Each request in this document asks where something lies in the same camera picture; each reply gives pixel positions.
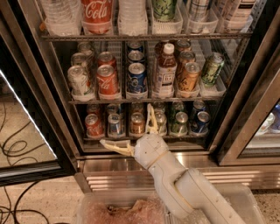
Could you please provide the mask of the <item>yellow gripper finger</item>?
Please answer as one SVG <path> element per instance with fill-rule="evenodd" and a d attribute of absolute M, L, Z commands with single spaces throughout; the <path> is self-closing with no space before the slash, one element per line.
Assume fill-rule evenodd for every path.
<path fill-rule="evenodd" d="M 110 141 L 102 139 L 100 141 L 100 144 L 104 148 L 122 154 L 124 156 L 134 156 L 134 147 L 130 144 L 130 140 Z"/>
<path fill-rule="evenodd" d="M 150 103 L 147 105 L 147 121 L 145 132 L 150 134 L 158 133 L 158 122 L 155 116 L 154 108 Z"/>

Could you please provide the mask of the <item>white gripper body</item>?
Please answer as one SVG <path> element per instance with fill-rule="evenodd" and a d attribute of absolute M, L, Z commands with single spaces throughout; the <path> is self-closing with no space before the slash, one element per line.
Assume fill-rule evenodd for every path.
<path fill-rule="evenodd" d="M 168 145 L 160 135 L 145 134 L 136 141 L 134 158 L 143 168 L 148 169 L 168 150 Z"/>

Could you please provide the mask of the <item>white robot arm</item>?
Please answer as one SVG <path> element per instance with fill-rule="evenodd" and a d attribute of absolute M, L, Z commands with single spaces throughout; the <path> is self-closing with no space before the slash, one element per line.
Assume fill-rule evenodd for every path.
<path fill-rule="evenodd" d="M 200 209 L 212 224 L 246 224 L 209 180 L 194 168 L 185 168 L 158 134 L 154 108 L 149 105 L 147 132 L 134 146 L 129 140 L 101 140 L 108 150 L 132 156 L 154 179 L 159 198 L 177 218 Z"/>

